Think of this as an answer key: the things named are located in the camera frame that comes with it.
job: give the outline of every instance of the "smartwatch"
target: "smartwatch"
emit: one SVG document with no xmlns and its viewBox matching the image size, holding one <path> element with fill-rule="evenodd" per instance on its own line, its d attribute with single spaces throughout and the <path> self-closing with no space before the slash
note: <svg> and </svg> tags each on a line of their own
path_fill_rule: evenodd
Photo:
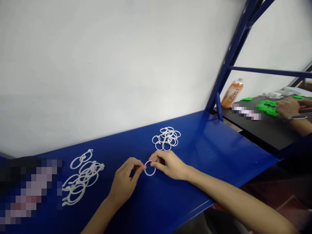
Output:
<svg viewBox="0 0 312 234">
<path fill-rule="evenodd" d="M 287 118 L 287 120 L 296 120 L 296 119 L 307 119 L 308 117 L 305 115 L 293 115 Z"/>
</svg>

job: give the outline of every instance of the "plastic bottle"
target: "plastic bottle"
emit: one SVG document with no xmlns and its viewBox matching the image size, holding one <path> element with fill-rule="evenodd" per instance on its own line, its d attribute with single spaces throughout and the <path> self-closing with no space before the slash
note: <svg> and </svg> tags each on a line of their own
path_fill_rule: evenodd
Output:
<svg viewBox="0 0 312 234">
<path fill-rule="evenodd" d="M 221 105 L 224 108 L 231 108 L 233 102 L 235 101 L 237 95 L 241 92 L 241 90 L 243 89 L 243 79 L 239 78 L 236 81 L 233 81 L 233 83 L 231 84 L 231 86 L 228 88 Z"/>
</svg>

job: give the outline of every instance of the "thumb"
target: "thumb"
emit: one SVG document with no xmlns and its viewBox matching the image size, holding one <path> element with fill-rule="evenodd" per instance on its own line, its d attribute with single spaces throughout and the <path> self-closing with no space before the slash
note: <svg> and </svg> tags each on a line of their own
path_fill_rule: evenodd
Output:
<svg viewBox="0 0 312 234">
<path fill-rule="evenodd" d="M 165 172 L 165 170 L 167 169 L 167 167 L 159 162 L 151 162 L 150 163 L 151 166 L 157 168 L 158 170 Z"/>
<path fill-rule="evenodd" d="M 144 169 L 146 169 L 146 166 L 145 166 L 145 165 L 140 166 L 140 167 L 136 170 L 136 172 L 134 173 L 134 175 L 133 175 L 131 181 L 137 182 L 137 180 L 139 179 L 139 177 L 140 177 L 142 171 L 144 171 Z"/>
</svg>

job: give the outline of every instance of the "blue shelf surface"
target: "blue shelf surface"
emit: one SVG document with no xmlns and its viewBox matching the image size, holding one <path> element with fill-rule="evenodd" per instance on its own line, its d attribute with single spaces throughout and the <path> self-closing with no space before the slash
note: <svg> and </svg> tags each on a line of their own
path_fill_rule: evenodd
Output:
<svg viewBox="0 0 312 234">
<path fill-rule="evenodd" d="M 37 156 L 61 159 L 63 182 L 78 173 L 70 169 L 70 163 L 88 149 L 94 150 L 92 160 L 104 163 L 105 168 L 77 204 L 53 211 L 55 205 L 43 203 L 37 217 L 21 225 L 23 233 L 80 233 L 108 195 L 116 170 L 129 157 L 145 163 L 156 150 L 152 137 L 168 126 L 181 132 L 172 150 L 183 162 L 237 187 L 279 161 L 206 111 L 58 149 Z M 152 171 L 148 164 L 147 172 Z M 153 176 L 143 172 L 105 233 L 171 233 L 213 203 L 188 182 L 158 170 Z"/>
</svg>

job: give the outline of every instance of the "white wall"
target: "white wall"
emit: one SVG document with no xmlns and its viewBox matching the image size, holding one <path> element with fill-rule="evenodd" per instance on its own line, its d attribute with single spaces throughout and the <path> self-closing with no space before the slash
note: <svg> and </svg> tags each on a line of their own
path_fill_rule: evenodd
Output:
<svg viewBox="0 0 312 234">
<path fill-rule="evenodd" d="M 0 152 L 203 110 L 244 2 L 0 0 Z"/>
<path fill-rule="evenodd" d="M 235 66 L 302 71 L 311 61 L 312 1 L 275 0 L 253 25 Z M 244 78 L 237 100 L 281 90 L 294 79 L 232 71 L 221 98 L 237 78 Z"/>
</svg>

